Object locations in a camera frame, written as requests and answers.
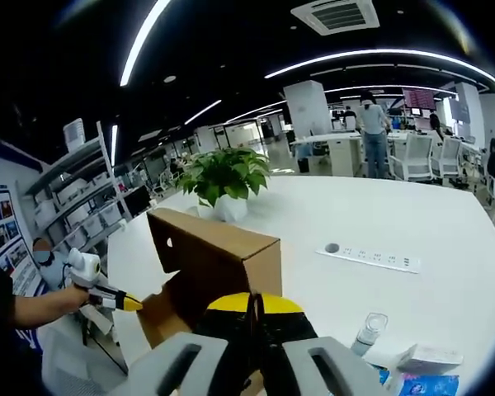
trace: ceiling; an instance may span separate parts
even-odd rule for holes
[[[105,126],[107,141],[111,126],[120,126],[116,151],[120,163],[145,145],[157,146],[166,136],[181,139],[198,126],[219,124],[282,101],[283,87],[310,78],[326,90],[373,84],[442,87],[468,81],[444,73],[449,71],[495,92],[494,83],[472,70],[405,54],[335,59],[264,78],[319,56],[377,48],[445,54],[495,75],[495,23],[480,26],[485,11],[475,5],[457,10],[471,36],[454,18],[446,21],[445,8],[436,13],[431,2],[416,0],[373,0],[379,28],[320,36],[290,13],[306,1],[172,0],[150,31],[130,83],[119,87],[134,38],[155,0],[25,3],[19,2],[11,19],[15,34],[0,44],[2,137],[48,163],[66,153],[62,127],[78,117],[89,138],[97,133],[97,120]],[[352,68],[356,65],[369,66]],[[335,68],[341,70],[316,74]],[[176,80],[165,83],[171,75]],[[385,92],[401,93],[397,88]],[[328,93],[328,102],[359,93]],[[218,100],[222,102],[184,126]],[[154,130],[162,133],[138,142]]]

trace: cardboard box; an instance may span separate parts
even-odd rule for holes
[[[179,271],[138,313],[152,348],[190,331],[224,295],[250,290],[282,295],[278,238],[169,209],[148,212],[148,224],[163,270]]]

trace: outlet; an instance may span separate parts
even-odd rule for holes
[[[420,259],[392,253],[373,252],[357,247],[340,246],[337,243],[329,243],[317,253],[325,256],[343,258],[351,262],[360,262],[369,266],[380,266],[395,271],[420,273]]]

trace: green leaves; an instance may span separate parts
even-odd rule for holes
[[[200,205],[207,205],[207,201],[215,206],[225,194],[244,200],[249,197],[249,190],[258,194],[260,186],[267,188],[269,174],[266,156],[250,148],[227,148],[196,155],[177,186],[181,186],[184,193],[195,192],[200,197]]]

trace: jeans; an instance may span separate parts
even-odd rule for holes
[[[381,134],[363,134],[365,154],[369,164],[367,177],[371,179],[384,179],[385,160],[387,159],[387,136]]]

